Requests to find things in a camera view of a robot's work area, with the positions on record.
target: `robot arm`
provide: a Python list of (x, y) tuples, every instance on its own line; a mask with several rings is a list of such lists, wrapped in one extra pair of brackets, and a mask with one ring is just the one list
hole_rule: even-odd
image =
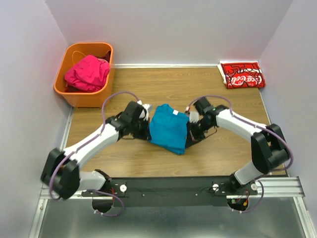
[(84, 165), (105, 147), (116, 143), (125, 135), (147, 139), (149, 136), (149, 111), (152, 106), (141, 102), (130, 102), (117, 116), (107, 118), (95, 132), (64, 151), (50, 151), (41, 175), (41, 181), (49, 185), (57, 165), (66, 156), (65, 161), (53, 181), (53, 190), (63, 199), (68, 199), (78, 190), (99, 190), (109, 185), (110, 178), (100, 170), (80, 172)]
[(251, 143), (252, 160), (230, 175), (229, 182), (226, 186), (229, 186), (231, 191), (237, 191), (243, 188), (249, 182), (268, 174), (289, 159), (289, 154), (285, 146), (274, 136), (259, 129), (261, 127), (269, 129), (284, 139), (283, 133), (278, 125), (271, 124), (267, 126), (238, 116), (250, 122), (250, 124), (259, 127), (256, 128), (234, 117), (229, 108), (223, 105), (217, 107), (212, 106), (206, 98), (199, 99), (194, 106), (199, 115), (203, 116), (203, 118), (198, 122), (188, 123), (186, 147), (205, 139), (205, 133), (214, 126), (231, 130)]

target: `basket handle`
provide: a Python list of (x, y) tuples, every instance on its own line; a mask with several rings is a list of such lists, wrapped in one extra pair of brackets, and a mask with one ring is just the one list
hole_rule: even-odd
[(75, 63), (74, 63), (74, 53), (75, 53), (75, 52), (78, 52), (78, 53), (82, 54), (84, 57), (87, 56), (87, 55), (85, 55), (84, 53), (82, 53), (82, 52), (80, 52), (80, 51), (74, 51), (73, 54), (72, 54), (72, 56), (71, 56), (71, 59), (72, 59), (72, 61), (73, 61), (73, 66), (75, 65)]

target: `teal shirt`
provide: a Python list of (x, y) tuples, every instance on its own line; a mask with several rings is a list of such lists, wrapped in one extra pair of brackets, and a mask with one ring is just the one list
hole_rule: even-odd
[(181, 155), (185, 153), (189, 117), (185, 113), (173, 112), (168, 104), (157, 107), (149, 126), (150, 142)]

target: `pink cloth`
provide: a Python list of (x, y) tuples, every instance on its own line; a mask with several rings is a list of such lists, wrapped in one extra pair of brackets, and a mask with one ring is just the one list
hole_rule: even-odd
[(86, 56), (75, 64), (66, 74), (68, 86), (83, 92), (97, 92), (106, 84), (110, 66), (104, 59)]

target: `wooden floor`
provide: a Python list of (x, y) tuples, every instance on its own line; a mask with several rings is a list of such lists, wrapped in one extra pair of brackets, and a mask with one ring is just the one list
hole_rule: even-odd
[[(155, 108), (169, 103), (181, 112), (198, 96), (223, 95), (232, 101), (236, 113), (268, 124), (258, 89), (227, 90), (217, 68), (117, 69), (113, 93), (122, 90), (134, 92), (143, 103)], [(130, 100), (130, 95), (114, 97), (106, 107), (106, 116), (123, 111)], [(226, 105), (214, 98), (210, 98), (210, 103)], [(76, 109), (67, 145), (82, 140), (101, 124), (100, 109)], [(219, 128), (215, 135), (187, 149), (185, 155), (175, 155), (146, 141), (120, 140), (105, 148), (83, 170), (100, 169), (111, 177), (214, 176), (229, 175), (250, 160), (250, 144)]]

